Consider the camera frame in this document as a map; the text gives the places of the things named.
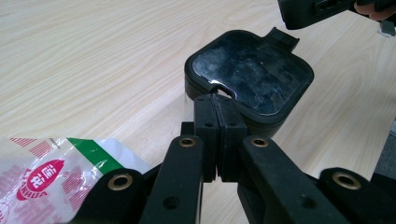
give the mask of plastic bag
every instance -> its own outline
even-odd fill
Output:
[[[115,139],[0,138],[0,224],[70,221],[99,178],[150,166]]]

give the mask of wooden table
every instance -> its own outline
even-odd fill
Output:
[[[115,137],[162,162],[185,106],[183,65],[233,29],[301,38],[316,77],[275,141],[308,174],[370,178],[396,116],[396,40],[344,12],[299,31],[276,1],[2,1],[0,135]],[[205,184],[202,223],[248,222],[235,184]]]

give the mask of black plastic lid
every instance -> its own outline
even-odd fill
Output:
[[[312,68],[291,54],[298,41],[276,28],[265,37],[227,32],[186,61],[186,93],[194,99],[223,90],[248,125],[278,126],[314,78]]]

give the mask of bolt hole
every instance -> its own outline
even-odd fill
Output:
[[[317,207],[317,203],[304,194],[300,197],[300,205],[306,209],[315,209]]]
[[[163,206],[169,210],[177,209],[180,206],[180,199],[176,196],[167,197],[163,200]]]

